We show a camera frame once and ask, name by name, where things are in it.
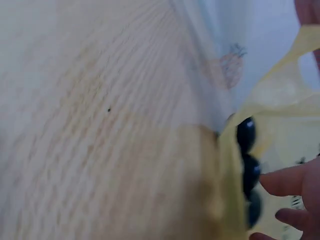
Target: light wooden table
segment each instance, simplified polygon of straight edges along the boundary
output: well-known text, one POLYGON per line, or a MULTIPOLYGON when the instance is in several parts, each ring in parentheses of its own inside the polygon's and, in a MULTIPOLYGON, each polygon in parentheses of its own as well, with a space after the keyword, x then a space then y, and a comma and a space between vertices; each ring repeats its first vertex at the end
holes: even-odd
POLYGON ((183 125, 211 117, 170 2, 3 1, 0 26, 0 239, 210 239, 214 140, 183 125))

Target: wooden surface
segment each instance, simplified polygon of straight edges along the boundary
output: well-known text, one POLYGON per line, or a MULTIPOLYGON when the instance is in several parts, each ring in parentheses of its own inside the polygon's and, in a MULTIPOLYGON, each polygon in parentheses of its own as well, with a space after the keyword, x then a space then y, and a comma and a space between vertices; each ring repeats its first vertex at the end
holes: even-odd
POLYGON ((172 5, 11 0, 0 19, 0 239, 210 239, 213 139, 181 127, 210 117, 172 5))

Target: dark blue bead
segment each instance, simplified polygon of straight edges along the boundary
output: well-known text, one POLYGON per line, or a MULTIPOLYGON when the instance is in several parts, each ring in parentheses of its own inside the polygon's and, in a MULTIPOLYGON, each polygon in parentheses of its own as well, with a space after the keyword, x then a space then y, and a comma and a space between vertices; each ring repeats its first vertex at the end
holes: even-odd
POLYGON ((242 153, 248 153, 256 141, 256 124, 252 117, 248 117, 237 126, 236 140, 242 153))

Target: hand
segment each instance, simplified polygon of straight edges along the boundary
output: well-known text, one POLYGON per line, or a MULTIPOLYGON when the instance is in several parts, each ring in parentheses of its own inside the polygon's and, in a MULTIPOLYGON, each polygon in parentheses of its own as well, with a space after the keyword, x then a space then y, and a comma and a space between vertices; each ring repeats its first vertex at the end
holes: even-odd
MULTIPOLYGON (((295 0, 294 4, 301 25, 320 24, 320 0, 295 0)), ((320 70, 320 49, 314 56, 320 70)))
MULTIPOLYGON (((305 210, 283 208, 275 218, 303 231, 302 240, 320 239, 320 157, 299 166, 264 174, 260 183, 274 196, 302 196, 305 210)), ((273 240, 262 233, 254 233, 249 239, 273 240)))

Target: yellow plastic bag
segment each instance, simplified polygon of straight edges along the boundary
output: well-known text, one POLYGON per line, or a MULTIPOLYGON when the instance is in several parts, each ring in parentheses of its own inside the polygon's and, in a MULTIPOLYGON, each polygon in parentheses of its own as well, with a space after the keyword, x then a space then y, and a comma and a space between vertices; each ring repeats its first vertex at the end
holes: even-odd
MULTIPOLYGON (((254 117, 257 139, 250 153, 260 160, 265 172, 293 166, 301 158, 310 161, 319 154, 320 92, 304 84, 298 67, 300 56, 318 48, 320 27, 303 26, 288 54, 258 82, 227 124, 218 140, 219 156, 215 161, 203 163, 207 182, 213 175, 220 179, 206 207, 211 218, 221 223, 221 239, 248 238, 241 181, 243 166, 235 137, 239 123, 254 117)), ((274 218, 278 209, 291 207, 293 197, 270 196, 262 186, 258 186, 257 191, 262 196, 263 210, 253 231, 275 239, 300 239, 301 232, 274 218)))

